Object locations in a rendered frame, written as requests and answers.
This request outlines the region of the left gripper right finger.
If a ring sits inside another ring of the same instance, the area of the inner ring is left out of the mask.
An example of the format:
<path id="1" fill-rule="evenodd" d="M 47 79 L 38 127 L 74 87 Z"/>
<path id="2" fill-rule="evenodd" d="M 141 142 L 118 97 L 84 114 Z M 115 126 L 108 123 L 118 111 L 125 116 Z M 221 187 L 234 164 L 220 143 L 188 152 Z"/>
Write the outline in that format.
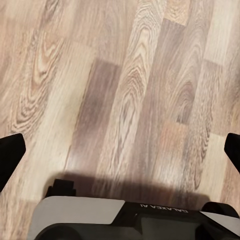
<path id="1" fill-rule="evenodd" d="M 229 133 L 227 135 L 224 151 L 240 173 L 240 135 Z"/>

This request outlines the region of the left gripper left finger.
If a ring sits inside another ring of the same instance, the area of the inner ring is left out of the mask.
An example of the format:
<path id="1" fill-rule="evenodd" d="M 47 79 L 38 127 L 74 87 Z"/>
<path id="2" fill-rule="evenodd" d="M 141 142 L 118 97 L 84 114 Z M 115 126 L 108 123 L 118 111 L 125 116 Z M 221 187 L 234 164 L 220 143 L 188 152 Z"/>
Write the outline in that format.
<path id="1" fill-rule="evenodd" d="M 21 133 L 0 138 L 0 193 L 26 153 Z"/>

